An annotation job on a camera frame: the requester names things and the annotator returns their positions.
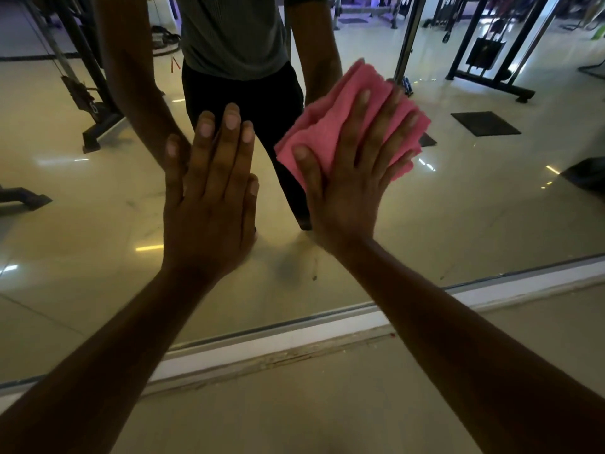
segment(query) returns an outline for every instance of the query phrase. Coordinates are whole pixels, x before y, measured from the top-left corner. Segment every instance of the cleaning cloth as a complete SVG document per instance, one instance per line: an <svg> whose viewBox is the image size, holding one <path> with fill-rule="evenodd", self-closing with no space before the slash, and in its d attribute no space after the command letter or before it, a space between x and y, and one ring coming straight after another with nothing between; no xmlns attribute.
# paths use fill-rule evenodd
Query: cleaning cloth
<svg viewBox="0 0 605 454"><path fill-rule="evenodd" d="M292 149L300 145L311 149L319 161L322 171L329 177L343 123L349 116L356 96L360 91L366 89L370 90L370 101L361 128L362 134L365 134L382 104L389 98L393 84L385 81L373 66L366 64L363 59L359 59L328 95L306 107L284 138L275 145L277 160L291 171L303 188L305 188L303 175L294 160ZM387 129L384 141L397 129L408 113L417 109L418 106L413 101L403 97ZM401 145L391 160L391 164L409 150L413 150L414 155L421 152L419 140L430 122L430 119L420 111L418 121L410 136ZM412 167L411 162L407 163L393 177L393 180L410 171Z"/></svg>

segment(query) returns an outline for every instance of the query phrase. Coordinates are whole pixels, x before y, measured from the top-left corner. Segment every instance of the folded cloth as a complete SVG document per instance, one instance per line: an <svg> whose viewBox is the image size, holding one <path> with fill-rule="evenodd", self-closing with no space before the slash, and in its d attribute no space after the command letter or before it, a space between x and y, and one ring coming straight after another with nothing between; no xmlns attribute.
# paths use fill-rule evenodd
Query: folded cloth
<svg viewBox="0 0 605 454"><path fill-rule="evenodd" d="M334 85L328 95L305 108L303 114L285 134L284 138L275 145L277 160L291 171L303 188L305 188L303 175L294 160L292 149L300 145L309 147L314 152L324 174L329 177L341 128L349 116L355 97L365 89L369 89L371 92L366 117L361 128L362 134L365 134L382 104L389 98L393 90L393 84L385 81L374 67L366 64L363 59L359 59ZM386 141L397 129L410 111L417 108L418 106L413 101L403 97L393 119L391 119L384 140ZM414 155L421 152L419 140L430 122L430 119L423 112L419 112L416 125L391 160L391 164L410 150L414 151ZM407 163L397 172L393 180L409 172L412 167L411 162Z"/></svg>

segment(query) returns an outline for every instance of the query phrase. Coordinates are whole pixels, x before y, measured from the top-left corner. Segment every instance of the black pants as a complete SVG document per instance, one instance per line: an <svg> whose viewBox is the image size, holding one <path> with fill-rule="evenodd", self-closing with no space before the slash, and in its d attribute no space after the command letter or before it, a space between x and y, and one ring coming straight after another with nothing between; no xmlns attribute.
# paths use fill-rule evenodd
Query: black pants
<svg viewBox="0 0 605 454"><path fill-rule="evenodd" d="M274 146L303 113L304 96L290 62L266 78L237 81L205 75L183 64L183 90L187 114L195 128L204 110L212 111L216 127L225 106L239 106L242 121L252 121L256 136L271 158L275 173L292 213L299 223L308 221L307 198L303 188L276 159Z"/></svg>

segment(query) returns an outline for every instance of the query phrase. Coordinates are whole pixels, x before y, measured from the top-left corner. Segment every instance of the green object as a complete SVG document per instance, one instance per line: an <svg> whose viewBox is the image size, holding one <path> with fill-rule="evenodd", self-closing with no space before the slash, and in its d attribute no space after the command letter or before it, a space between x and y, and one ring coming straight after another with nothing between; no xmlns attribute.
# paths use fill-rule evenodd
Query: green object
<svg viewBox="0 0 605 454"><path fill-rule="evenodd" d="M600 40L601 38L603 38L603 35L605 35L605 25L601 25L599 30L597 30L592 36L591 40Z"/></svg>

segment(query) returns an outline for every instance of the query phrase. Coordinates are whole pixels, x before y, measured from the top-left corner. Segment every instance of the gray t-shirt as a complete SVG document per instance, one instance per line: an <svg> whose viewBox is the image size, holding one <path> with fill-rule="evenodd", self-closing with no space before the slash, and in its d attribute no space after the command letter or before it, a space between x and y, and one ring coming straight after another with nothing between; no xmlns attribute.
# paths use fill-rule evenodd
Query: gray t-shirt
<svg viewBox="0 0 605 454"><path fill-rule="evenodd" d="M311 0L284 0L286 6L306 1ZM193 70L245 81L276 73L288 61L276 0L177 3L183 22L183 55Z"/></svg>

